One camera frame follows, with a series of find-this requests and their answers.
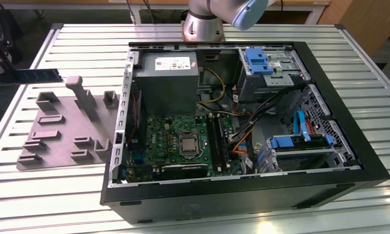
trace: motherboard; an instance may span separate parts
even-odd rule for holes
[[[229,115],[149,117],[145,150],[131,152],[130,181],[239,175],[239,159],[223,142],[231,133]]]

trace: metal workbench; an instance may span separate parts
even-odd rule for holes
[[[263,25],[246,32],[225,27],[226,41],[306,41],[390,172],[390,81],[345,30],[322,25]],[[181,26],[68,24],[50,30],[32,68],[81,75],[93,95],[119,93],[129,41],[179,41]],[[100,205],[104,165],[18,172],[41,91],[72,96],[64,83],[21,85],[0,123],[0,231],[82,233],[389,233],[390,180],[318,209],[129,225]]]

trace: sticker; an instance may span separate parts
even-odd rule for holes
[[[279,62],[270,62],[270,66],[279,67]]]
[[[249,158],[246,158],[245,163],[250,167],[250,169],[253,169],[253,162],[251,162],[251,160]]]
[[[189,57],[162,57],[154,61],[154,70],[189,70],[190,60]]]
[[[233,94],[234,102],[238,103],[238,95]]]
[[[254,150],[259,150],[261,147],[262,147],[262,144],[259,144],[259,143],[257,142],[255,145],[254,145],[254,147],[253,147],[253,149],[254,149]]]

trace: ram slot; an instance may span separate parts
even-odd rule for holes
[[[227,154],[227,145],[223,133],[223,125],[221,121],[219,115],[214,117],[214,127],[215,127],[215,141],[218,145],[218,152],[219,152],[219,160],[221,160],[221,168],[229,168],[229,154]]]
[[[221,171],[221,159],[219,159],[219,151],[218,151],[218,143],[215,139],[215,127],[214,127],[214,119],[213,116],[206,116],[206,134],[209,141],[209,150],[213,161],[213,169],[214,171]]]

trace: wooden cabinet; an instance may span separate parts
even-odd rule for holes
[[[390,0],[333,0],[318,24],[342,24],[369,55],[390,36]]]

